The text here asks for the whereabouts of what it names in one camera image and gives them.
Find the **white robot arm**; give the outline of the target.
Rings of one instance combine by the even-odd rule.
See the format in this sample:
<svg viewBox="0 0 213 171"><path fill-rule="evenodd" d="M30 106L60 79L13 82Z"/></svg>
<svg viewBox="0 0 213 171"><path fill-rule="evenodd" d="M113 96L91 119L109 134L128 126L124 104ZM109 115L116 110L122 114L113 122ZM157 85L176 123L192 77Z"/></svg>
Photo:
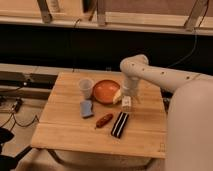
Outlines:
<svg viewBox="0 0 213 171"><path fill-rule="evenodd" d="M213 75L151 66L143 54L123 59L120 71L122 95L136 96L141 80L171 94L165 171L213 171Z"/></svg>

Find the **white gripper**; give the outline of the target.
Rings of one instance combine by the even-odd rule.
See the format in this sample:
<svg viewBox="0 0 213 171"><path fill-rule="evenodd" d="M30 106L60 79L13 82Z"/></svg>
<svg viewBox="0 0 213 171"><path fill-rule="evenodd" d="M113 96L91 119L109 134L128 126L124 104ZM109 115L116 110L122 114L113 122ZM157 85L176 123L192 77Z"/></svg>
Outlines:
<svg viewBox="0 0 213 171"><path fill-rule="evenodd" d="M123 94L124 96L134 97L137 103L140 104L141 103L140 98L139 96L137 96L138 84L139 84L138 79L125 78L122 82L121 90L118 90L113 97L113 103L114 104L118 103L122 99Z"/></svg>

